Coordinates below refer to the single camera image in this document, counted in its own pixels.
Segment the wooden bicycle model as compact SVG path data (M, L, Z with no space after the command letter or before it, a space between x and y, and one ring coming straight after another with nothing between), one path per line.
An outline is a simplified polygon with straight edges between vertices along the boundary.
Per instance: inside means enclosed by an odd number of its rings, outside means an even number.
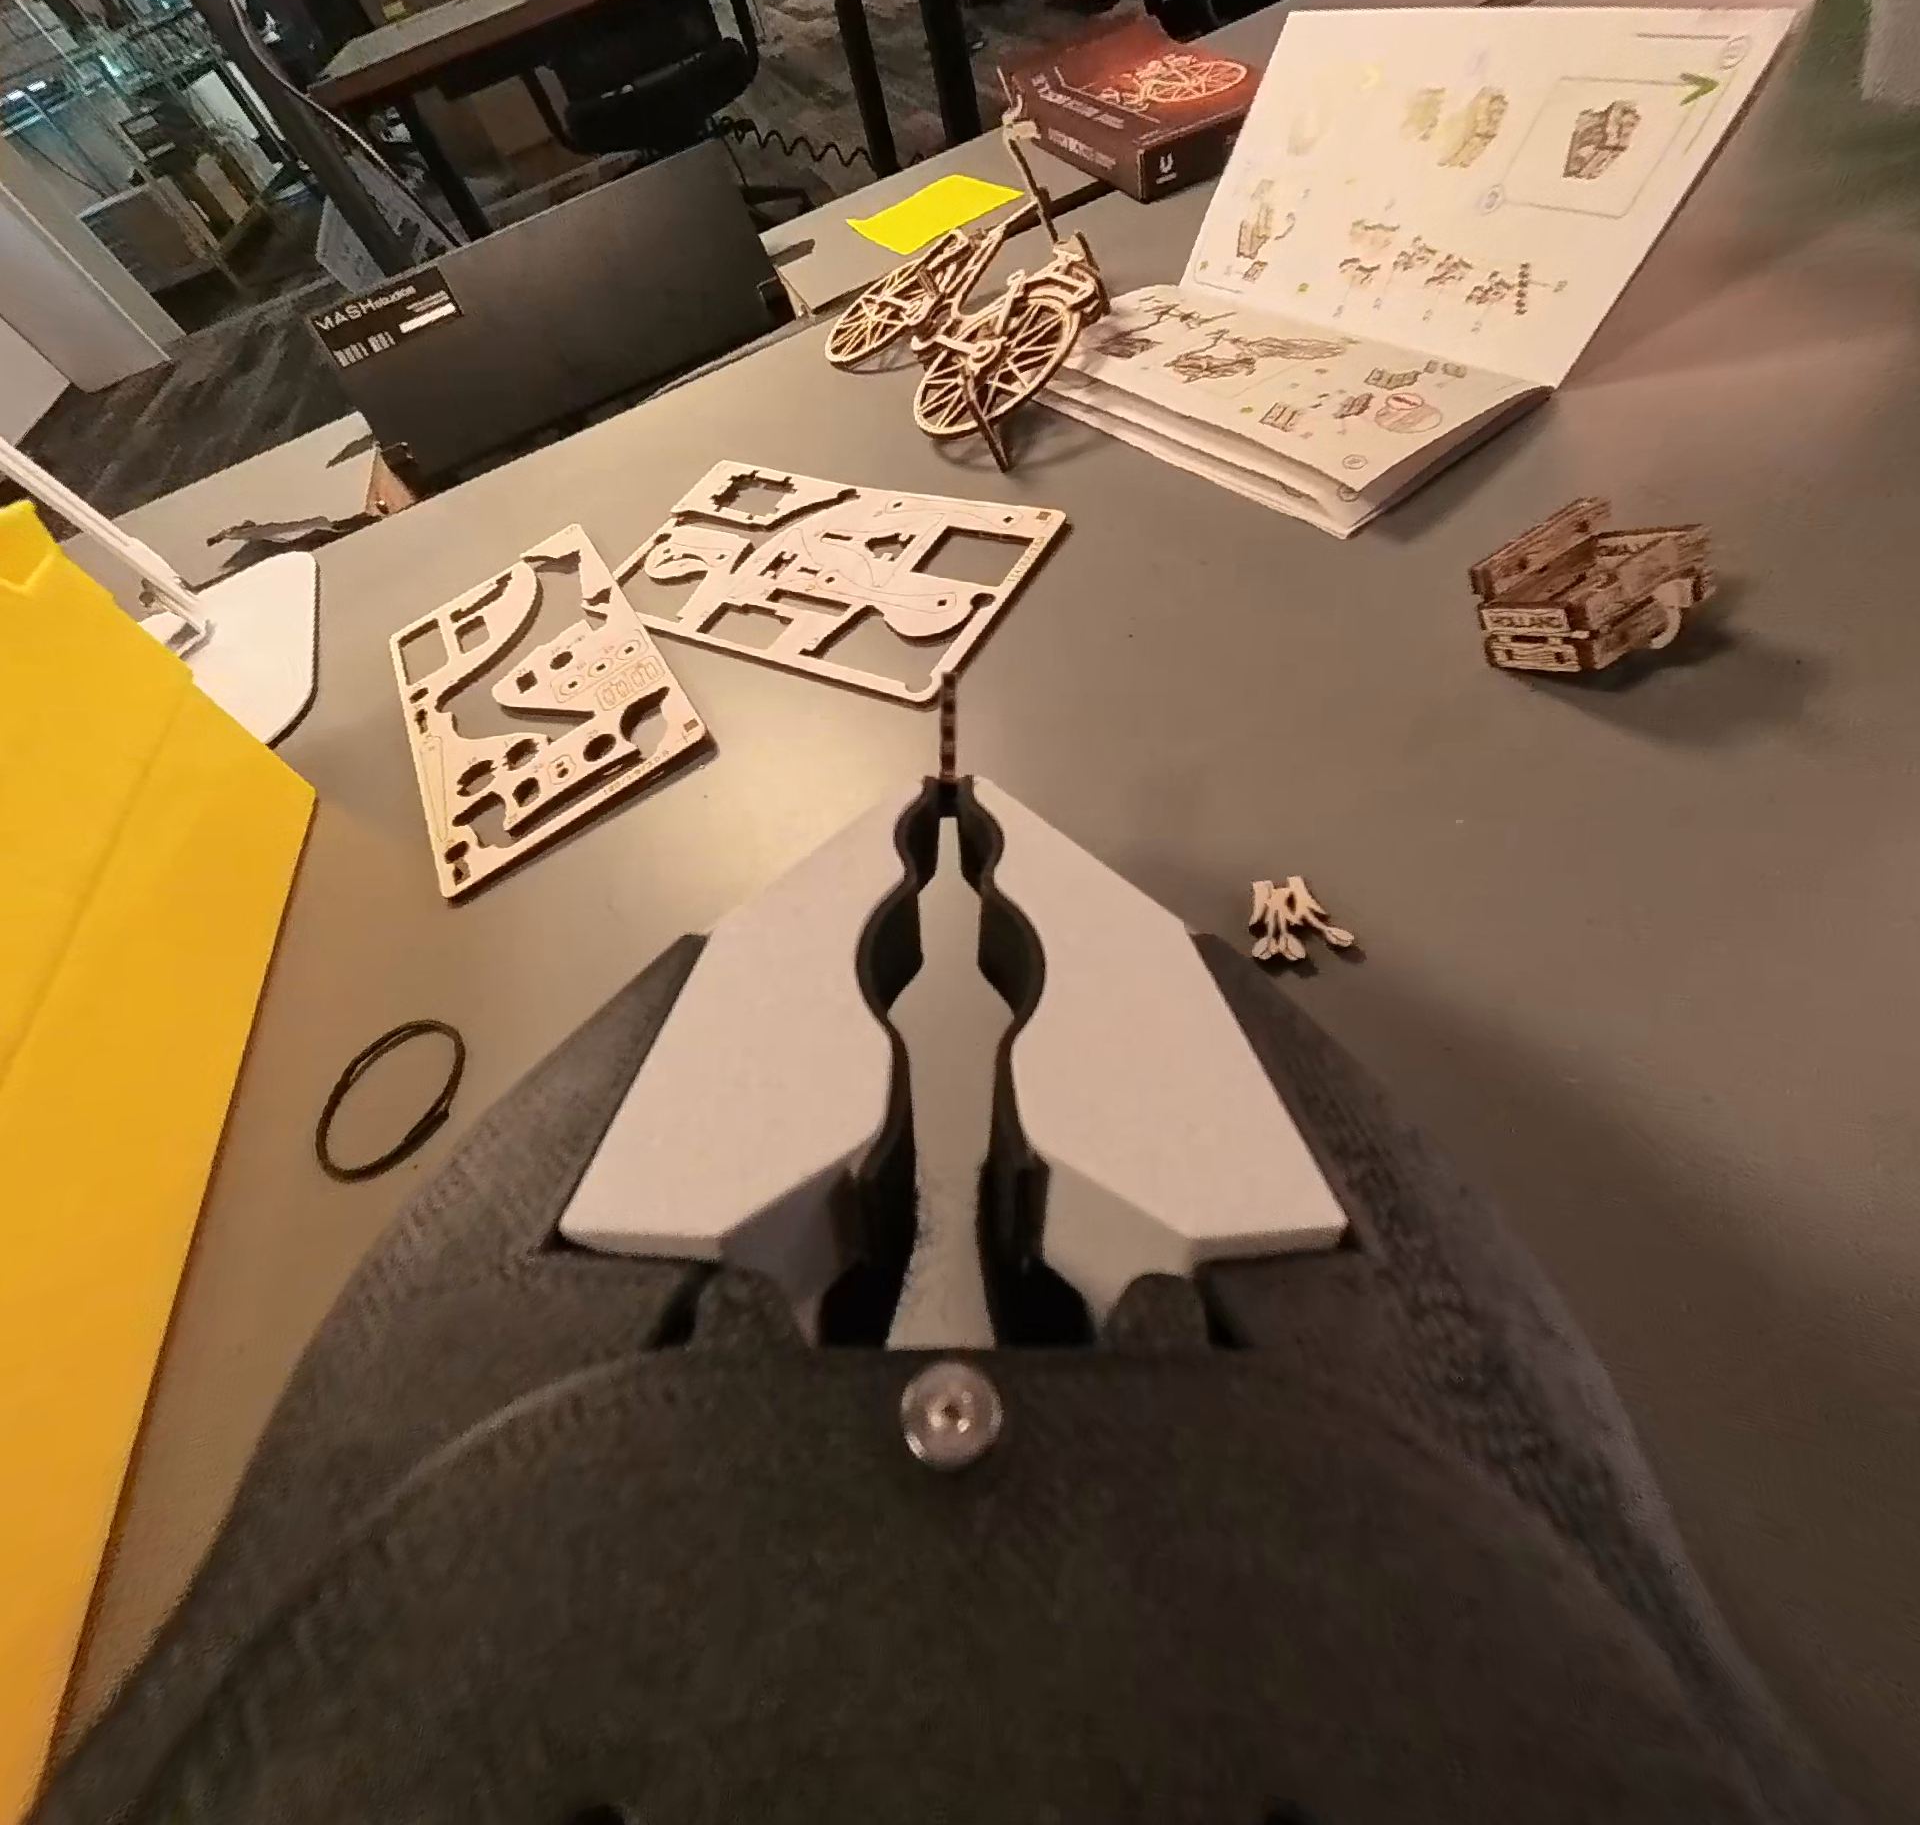
M825 362L839 371L908 349L919 366L916 425L929 441L977 438L1002 471L1011 471L1005 423L1041 398L1083 334L1112 307L1089 242L1052 219L1052 200L1025 155L1037 139L1037 121L1011 101L1002 141L1025 194L1018 210L994 231L944 231L893 276L863 286L825 334ZM1050 260L1011 272L994 299L972 304L1014 226L1041 226Z

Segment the black printed model box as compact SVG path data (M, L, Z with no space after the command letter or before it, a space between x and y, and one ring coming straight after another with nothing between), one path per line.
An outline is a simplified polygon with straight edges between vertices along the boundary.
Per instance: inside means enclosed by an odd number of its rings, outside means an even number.
M1149 16L1014 51L998 79L1041 153L1139 205L1218 178L1259 90L1259 67Z

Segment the white lamp base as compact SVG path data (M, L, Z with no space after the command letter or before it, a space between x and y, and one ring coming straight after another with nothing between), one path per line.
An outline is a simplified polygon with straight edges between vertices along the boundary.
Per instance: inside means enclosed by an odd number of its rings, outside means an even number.
M149 543L98 514L12 441L3 441L3 479L58 512L76 537L97 543L139 582L155 601L139 626L184 660L197 685L233 725L271 749L301 728L317 694L323 582L315 551L281 549L189 591Z

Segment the yellow sticky note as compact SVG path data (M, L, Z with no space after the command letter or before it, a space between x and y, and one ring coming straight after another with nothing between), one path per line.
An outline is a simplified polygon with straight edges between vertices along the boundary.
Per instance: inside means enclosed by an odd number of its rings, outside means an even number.
M851 215L848 231L882 251L913 256L942 242L950 231L976 226L977 219L1018 200L1024 189L1014 184L984 183L976 174L942 174L869 215Z

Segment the black office chair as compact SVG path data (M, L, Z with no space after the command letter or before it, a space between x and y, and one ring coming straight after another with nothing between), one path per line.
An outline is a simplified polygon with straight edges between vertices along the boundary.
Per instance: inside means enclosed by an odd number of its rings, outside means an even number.
M540 62L561 90L556 132L578 155L673 155L756 79L761 45L722 28L711 0L635 0L570 28Z

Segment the dark wooden desk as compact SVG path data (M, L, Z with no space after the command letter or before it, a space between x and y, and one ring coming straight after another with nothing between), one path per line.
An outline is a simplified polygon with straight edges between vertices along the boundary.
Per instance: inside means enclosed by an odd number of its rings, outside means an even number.
M624 16L649 16L667 0L448 0L374 35L352 38L315 79L306 96L337 115L406 115L421 90L472 93L540 62L556 45L596 38ZM841 51L851 75L851 105L863 121L876 174L897 174L882 75L863 0L835 0Z

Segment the wooden sheet with square cutouts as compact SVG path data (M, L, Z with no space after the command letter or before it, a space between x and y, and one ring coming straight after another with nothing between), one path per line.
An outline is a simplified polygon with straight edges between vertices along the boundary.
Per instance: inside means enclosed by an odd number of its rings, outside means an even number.
M682 643L900 706L932 706L1068 514L717 461L616 566Z

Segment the black rubber band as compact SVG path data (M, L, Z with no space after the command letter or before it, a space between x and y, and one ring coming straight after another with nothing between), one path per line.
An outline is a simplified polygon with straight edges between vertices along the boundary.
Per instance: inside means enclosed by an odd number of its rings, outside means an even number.
M358 1165L337 1162L334 1125L337 1125L352 1087L358 1081L365 1081L374 1071L374 1065L380 1065L396 1051L421 1042L421 1040L439 1040L448 1047L443 1081L439 1081L438 1096L430 1098L430 1104L421 1109L421 1117L388 1149L380 1149ZM347 1065L325 1089L325 1100L323 1100L323 1113L317 1113L317 1125L310 1136L323 1177L329 1182L369 1182L369 1180L380 1180L380 1177L396 1172L400 1165L414 1162L443 1130L451 1104L458 1098L458 1087L463 1087L463 1071L468 1071L468 1040L451 1023L404 1019L404 1023L380 1031L374 1042L365 1042L358 1053L347 1056Z

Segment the open instruction booklet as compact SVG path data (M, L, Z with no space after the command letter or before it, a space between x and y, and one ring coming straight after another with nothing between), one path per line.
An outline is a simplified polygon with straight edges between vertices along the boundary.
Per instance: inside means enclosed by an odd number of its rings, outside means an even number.
M1791 7L1288 16L1171 283L1046 408L1330 537L1558 394Z

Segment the wooden sheet with curved cutouts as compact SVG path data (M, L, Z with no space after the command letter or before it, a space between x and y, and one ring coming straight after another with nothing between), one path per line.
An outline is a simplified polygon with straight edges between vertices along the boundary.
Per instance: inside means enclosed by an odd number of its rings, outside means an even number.
M388 653L443 900L714 744L583 528L400 626Z

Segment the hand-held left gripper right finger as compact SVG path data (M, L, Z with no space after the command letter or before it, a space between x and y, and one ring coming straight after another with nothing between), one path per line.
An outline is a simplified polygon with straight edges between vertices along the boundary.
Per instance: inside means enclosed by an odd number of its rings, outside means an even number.
M977 1253L998 1335L1092 1335L1131 1282L1348 1236L1193 931L988 780L955 786L994 1053Z

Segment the small wooden part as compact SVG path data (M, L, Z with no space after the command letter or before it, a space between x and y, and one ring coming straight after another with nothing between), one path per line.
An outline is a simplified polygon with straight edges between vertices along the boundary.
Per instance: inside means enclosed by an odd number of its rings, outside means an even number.
M1307 966L1313 950L1357 955L1348 929L1333 922L1304 874L1252 878L1249 885L1249 955L1259 966Z

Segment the wooden cart model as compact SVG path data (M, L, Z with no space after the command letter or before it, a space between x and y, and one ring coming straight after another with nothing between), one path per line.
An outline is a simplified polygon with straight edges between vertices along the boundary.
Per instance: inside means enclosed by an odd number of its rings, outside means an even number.
M1606 498L1576 498L1481 556L1467 585L1488 666L1582 678L1666 650L1716 597L1711 535L1612 528Z

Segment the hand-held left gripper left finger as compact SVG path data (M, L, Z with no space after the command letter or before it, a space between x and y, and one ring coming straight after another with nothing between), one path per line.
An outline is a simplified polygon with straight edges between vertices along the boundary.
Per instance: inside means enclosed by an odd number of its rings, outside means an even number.
M919 1236L897 998L924 973L942 786L908 781L704 937L561 1236L772 1280L800 1333L887 1345Z

